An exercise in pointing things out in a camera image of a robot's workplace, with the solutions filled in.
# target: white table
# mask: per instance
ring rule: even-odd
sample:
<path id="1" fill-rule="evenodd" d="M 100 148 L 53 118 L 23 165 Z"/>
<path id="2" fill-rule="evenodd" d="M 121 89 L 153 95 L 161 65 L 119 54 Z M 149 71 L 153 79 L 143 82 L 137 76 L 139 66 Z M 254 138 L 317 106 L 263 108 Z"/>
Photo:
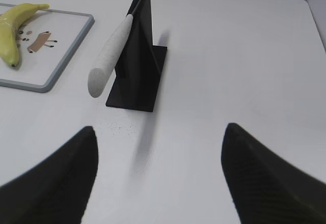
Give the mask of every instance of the white table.
<path id="1" fill-rule="evenodd" d="M 0 185 L 92 125 L 99 168 L 83 223 L 239 223 L 221 168 L 229 122 L 326 182 L 326 55 L 303 0 L 152 0 L 169 48 L 154 113 L 105 107 L 88 72 L 132 0 L 49 3 L 96 20 L 46 94 L 0 87 Z"/>

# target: black knife stand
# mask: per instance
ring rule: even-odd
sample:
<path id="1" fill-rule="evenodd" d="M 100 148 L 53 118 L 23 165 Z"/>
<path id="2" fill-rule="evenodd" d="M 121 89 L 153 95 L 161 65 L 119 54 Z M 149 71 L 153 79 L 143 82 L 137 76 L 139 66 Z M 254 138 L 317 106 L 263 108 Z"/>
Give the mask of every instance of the black knife stand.
<path id="1" fill-rule="evenodd" d="M 153 46 L 151 0 L 133 0 L 128 13 L 139 1 L 106 106 L 153 112 L 167 47 Z"/>

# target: white knife handle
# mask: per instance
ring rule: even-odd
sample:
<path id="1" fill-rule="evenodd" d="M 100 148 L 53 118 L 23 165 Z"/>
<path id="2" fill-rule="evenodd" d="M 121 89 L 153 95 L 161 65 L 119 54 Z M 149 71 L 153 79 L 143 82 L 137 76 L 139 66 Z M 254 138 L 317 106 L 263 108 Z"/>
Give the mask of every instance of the white knife handle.
<path id="1" fill-rule="evenodd" d="M 128 14 L 105 43 L 88 75 L 88 92 L 99 97 L 111 76 L 124 46 L 129 38 L 133 16 Z"/>

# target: cutting board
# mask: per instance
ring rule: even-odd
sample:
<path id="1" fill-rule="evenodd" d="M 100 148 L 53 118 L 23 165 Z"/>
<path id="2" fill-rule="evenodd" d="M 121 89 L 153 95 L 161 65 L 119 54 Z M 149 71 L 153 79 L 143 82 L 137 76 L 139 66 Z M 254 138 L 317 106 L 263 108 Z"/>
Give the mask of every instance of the cutting board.
<path id="1" fill-rule="evenodd" d="M 0 4 L 0 14 L 12 6 Z M 93 23 L 90 14 L 38 11 L 17 33 L 19 65 L 9 67 L 0 58 L 0 86 L 39 93 L 49 91 Z"/>

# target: yellow banana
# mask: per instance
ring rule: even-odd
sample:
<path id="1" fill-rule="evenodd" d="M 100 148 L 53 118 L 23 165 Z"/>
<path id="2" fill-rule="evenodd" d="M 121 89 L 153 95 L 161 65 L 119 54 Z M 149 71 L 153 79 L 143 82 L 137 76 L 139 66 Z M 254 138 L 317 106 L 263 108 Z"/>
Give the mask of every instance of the yellow banana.
<path id="1" fill-rule="evenodd" d="M 0 16 L 0 57 L 12 67 L 19 63 L 16 33 L 36 11 L 49 8 L 49 4 L 20 4 Z"/>

